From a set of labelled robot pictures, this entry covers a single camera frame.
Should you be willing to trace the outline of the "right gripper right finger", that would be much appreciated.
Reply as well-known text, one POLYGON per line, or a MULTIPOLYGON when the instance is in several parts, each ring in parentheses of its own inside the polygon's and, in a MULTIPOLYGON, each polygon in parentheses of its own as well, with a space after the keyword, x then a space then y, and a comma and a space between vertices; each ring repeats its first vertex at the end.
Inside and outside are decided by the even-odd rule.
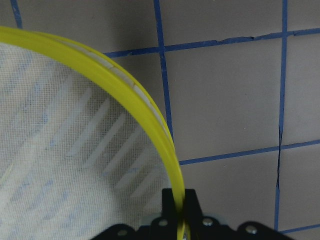
POLYGON ((194 189, 185 190, 183 214, 185 220, 200 220, 202 218, 202 210, 194 189))

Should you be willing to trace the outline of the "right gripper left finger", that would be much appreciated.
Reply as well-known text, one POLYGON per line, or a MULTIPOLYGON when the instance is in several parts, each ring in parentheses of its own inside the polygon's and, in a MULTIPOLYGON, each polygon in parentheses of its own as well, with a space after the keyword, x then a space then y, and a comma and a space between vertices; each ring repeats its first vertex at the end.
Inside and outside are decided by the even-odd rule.
POLYGON ((178 212, 171 188, 163 188, 161 191, 161 216, 166 219, 177 219, 178 212))

